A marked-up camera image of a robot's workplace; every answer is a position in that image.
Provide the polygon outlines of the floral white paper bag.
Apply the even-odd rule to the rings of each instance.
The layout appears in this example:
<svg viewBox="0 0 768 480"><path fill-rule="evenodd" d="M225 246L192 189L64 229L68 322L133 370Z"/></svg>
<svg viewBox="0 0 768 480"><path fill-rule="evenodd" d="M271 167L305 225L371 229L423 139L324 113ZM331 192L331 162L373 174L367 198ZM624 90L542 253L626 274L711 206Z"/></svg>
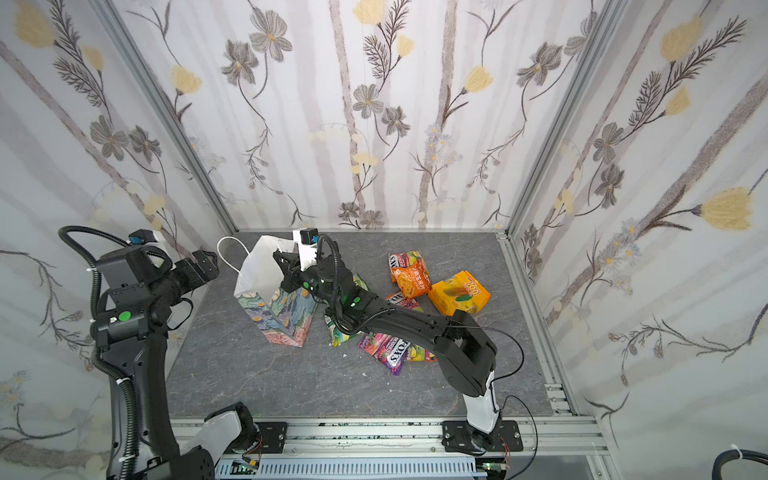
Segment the floral white paper bag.
<svg viewBox="0 0 768 480"><path fill-rule="evenodd" d="M241 264L233 264L222 253L227 241L245 252ZM294 241L270 235L261 236L252 248L234 236L224 236L216 244L220 260L237 273L234 298L265 338L273 344L301 348L317 303L303 288L289 292L281 287L283 273L273 258L275 252L295 251Z"/></svg>

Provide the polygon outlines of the orange corn chips bag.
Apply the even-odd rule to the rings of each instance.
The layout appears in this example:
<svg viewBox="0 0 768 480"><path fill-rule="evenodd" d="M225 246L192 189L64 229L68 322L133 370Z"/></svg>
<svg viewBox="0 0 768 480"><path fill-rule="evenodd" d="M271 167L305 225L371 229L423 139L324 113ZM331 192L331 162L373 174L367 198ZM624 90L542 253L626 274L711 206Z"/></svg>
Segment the orange corn chips bag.
<svg viewBox="0 0 768 480"><path fill-rule="evenodd" d="M396 267L393 270L394 281L406 299L426 295L431 290L431 280L427 269L420 263L408 267Z"/></svg>

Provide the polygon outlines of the yellow mango gummy bag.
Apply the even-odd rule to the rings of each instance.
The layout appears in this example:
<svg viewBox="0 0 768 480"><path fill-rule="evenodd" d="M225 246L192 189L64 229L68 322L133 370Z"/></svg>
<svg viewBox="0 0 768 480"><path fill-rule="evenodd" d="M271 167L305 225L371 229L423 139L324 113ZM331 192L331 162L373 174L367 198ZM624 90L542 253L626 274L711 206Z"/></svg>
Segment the yellow mango gummy bag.
<svg viewBox="0 0 768 480"><path fill-rule="evenodd" d="M433 284L428 293L433 306L447 316L452 316L456 311L477 314L491 297L485 287L468 271L461 271Z"/></svg>

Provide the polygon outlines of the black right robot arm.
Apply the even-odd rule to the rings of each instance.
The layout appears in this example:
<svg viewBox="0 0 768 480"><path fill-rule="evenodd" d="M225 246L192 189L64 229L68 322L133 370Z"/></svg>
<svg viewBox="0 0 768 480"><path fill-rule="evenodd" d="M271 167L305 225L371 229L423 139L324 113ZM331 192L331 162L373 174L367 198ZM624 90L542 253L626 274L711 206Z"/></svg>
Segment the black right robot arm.
<svg viewBox="0 0 768 480"><path fill-rule="evenodd" d="M344 264L338 245L322 234L331 253L312 265L301 265L295 247L272 253L288 293L304 289L326 305L325 313L347 335L381 333L433 353L449 385L469 397L481 397L496 367L497 347L474 318L461 310L451 316L432 315L397 306L357 285Z"/></svg>

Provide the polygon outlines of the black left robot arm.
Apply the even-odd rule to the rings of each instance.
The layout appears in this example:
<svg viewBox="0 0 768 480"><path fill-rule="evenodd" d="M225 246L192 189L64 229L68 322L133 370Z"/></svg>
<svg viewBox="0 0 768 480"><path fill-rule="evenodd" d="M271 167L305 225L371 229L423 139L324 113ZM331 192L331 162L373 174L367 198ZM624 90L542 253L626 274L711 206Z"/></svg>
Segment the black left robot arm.
<svg viewBox="0 0 768 480"><path fill-rule="evenodd" d="M219 275L215 253L197 250L173 261L154 234L122 240L85 226L64 226L60 239L92 274L92 364L110 379L112 446L109 479L211 479L210 454L181 451L166 393L168 320L187 294Z"/></svg>

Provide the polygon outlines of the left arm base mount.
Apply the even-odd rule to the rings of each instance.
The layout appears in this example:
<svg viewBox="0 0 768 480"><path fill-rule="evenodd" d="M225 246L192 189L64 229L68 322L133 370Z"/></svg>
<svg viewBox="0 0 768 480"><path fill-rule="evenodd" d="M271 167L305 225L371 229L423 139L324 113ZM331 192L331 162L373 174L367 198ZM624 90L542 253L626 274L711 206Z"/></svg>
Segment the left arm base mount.
<svg viewBox="0 0 768 480"><path fill-rule="evenodd" d="M202 427L181 448L182 466L194 479L214 479L216 467L227 454L236 455L251 469L252 454L279 454L284 450L288 424L255 421L248 407L236 402L208 414Z"/></svg>

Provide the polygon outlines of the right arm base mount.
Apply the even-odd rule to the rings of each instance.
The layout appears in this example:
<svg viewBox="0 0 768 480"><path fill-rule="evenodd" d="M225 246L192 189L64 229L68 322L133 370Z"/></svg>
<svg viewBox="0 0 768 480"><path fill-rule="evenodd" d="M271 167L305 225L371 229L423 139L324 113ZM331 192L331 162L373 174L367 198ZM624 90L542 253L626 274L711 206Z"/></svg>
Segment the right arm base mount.
<svg viewBox="0 0 768 480"><path fill-rule="evenodd" d="M524 445L518 424L504 420L489 374L485 392L479 396L463 394L466 419L441 423L441 443L446 452L483 456L490 453L522 452Z"/></svg>

